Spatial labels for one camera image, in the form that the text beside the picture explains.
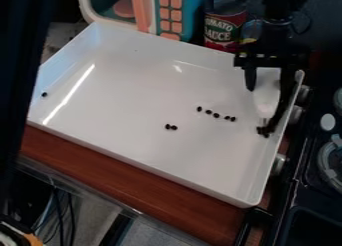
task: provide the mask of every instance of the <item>tin can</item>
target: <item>tin can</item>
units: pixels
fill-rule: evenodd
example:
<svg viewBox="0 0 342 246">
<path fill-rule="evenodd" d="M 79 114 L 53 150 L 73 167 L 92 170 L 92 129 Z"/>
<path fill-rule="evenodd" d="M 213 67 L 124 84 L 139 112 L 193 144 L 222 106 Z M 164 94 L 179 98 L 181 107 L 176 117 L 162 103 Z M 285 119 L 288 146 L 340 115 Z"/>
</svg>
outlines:
<svg viewBox="0 0 342 246">
<path fill-rule="evenodd" d="M 246 21 L 245 3 L 237 0 L 214 0 L 207 9 L 204 23 L 205 46 L 227 52 L 236 52 L 240 29 Z"/>
</svg>

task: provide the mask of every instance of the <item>wooden surface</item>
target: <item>wooden surface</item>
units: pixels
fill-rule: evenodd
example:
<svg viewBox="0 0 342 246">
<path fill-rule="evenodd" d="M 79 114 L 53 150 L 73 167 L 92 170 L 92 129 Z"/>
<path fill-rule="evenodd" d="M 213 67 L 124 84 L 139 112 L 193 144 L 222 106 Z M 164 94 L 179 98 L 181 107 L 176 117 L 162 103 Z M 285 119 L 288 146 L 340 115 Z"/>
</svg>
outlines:
<svg viewBox="0 0 342 246">
<path fill-rule="evenodd" d="M 232 245 L 245 211 L 27 126 L 21 153 L 211 245 Z"/>
</svg>

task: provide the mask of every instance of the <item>black cable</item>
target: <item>black cable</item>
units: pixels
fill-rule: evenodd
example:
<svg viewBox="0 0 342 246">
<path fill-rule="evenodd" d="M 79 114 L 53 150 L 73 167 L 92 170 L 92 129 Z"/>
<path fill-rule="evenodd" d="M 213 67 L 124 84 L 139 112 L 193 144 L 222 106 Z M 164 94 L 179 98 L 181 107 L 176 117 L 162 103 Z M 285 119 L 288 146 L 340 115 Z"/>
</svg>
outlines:
<svg viewBox="0 0 342 246">
<path fill-rule="evenodd" d="M 59 202 L 57 190 L 54 190 L 54 196 L 56 200 L 56 209 L 57 209 L 57 215 L 59 219 L 59 244 L 60 246 L 64 246 L 64 229 L 63 229 L 63 217 L 62 217 L 62 210 L 61 205 Z"/>
<path fill-rule="evenodd" d="M 58 231 L 58 225 L 56 226 L 56 228 L 55 228 L 55 231 L 53 232 L 53 234 L 50 236 L 50 238 L 49 239 L 47 239 L 45 242 L 43 242 L 44 244 L 47 244 L 47 243 L 49 243 L 54 237 L 55 237 L 55 235 L 56 235 L 56 233 L 57 233 L 57 231 Z"/>
<path fill-rule="evenodd" d="M 62 218 L 64 218 L 65 214 L 67 213 L 68 211 L 68 205 L 65 207 L 64 211 L 63 211 L 63 214 L 62 214 Z M 52 235 L 49 237 L 49 239 L 47 239 L 45 242 L 43 242 L 44 244 L 47 244 L 48 242 L 50 242 L 55 236 L 56 236 L 56 233 L 58 231 L 58 228 L 59 228 L 59 224 L 56 225 L 55 227 L 55 230 L 53 231 Z"/>
<path fill-rule="evenodd" d="M 71 216 L 70 246 L 72 246 L 75 240 L 76 222 L 75 222 L 74 207 L 72 206 L 72 197 L 70 193 L 68 194 L 68 200 L 69 200 L 68 203 L 69 203 L 70 216 Z"/>
<path fill-rule="evenodd" d="M 63 192 L 61 201 L 63 201 L 65 196 L 65 193 Z M 45 225 L 47 222 L 49 222 L 49 218 L 51 218 L 51 216 L 54 214 L 54 212 L 56 211 L 56 207 L 53 208 L 53 210 L 46 216 L 45 220 L 43 221 L 43 223 L 41 223 L 39 226 L 37 226 L 36 228 L 33 229 L 34 232 L 36 232 L 40 227 L 42 227 L 43 225 Z"/>
</svg>

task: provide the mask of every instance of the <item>white object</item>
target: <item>white object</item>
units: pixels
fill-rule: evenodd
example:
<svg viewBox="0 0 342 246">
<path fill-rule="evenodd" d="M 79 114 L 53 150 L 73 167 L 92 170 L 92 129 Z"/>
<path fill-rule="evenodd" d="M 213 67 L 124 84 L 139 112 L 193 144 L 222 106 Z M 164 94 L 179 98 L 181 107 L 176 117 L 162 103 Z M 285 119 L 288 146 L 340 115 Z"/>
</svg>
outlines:
<svg viewBox="0 0 342 246">
<path fill-rule="evenodd" d="M 335 117 L 332 114 L 325 114 L 321 118 L 321 128 L 325 131 L 331 131 L 336 125 Z"/>
<path fill-rule="evenodd" d="M 29 123 L 233 205 L 257 205 L 304 73 L 265 139 L 233 58 L 93 23 L 41 65 Z M 237 120 L 215 119 L 198 106 Z M 166 130 L 167 123 L 178 130 Z"/>
<path fill-rule="evenodd" d="M 271 119 L 280 99 L 280 68 L 257 68 L 257 81 L 253 91 L 256 111 L 260 118 Z"/>
</svg>

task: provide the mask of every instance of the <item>can label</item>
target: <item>can label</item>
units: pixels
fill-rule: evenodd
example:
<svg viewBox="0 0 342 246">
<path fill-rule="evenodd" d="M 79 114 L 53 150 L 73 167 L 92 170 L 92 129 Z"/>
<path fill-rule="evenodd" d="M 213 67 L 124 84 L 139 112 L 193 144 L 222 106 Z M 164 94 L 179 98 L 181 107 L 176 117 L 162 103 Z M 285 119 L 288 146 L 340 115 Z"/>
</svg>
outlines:
<svg viewBox="0 0 342 246">
<path fill-rule="evenodd" d="M 233 15 L 207 13 L 204 28 L 205 46 L 229 52 L 236 51 L 240 27 L 246 21 L 246 16 L 246 11 Z"/>
</svg>

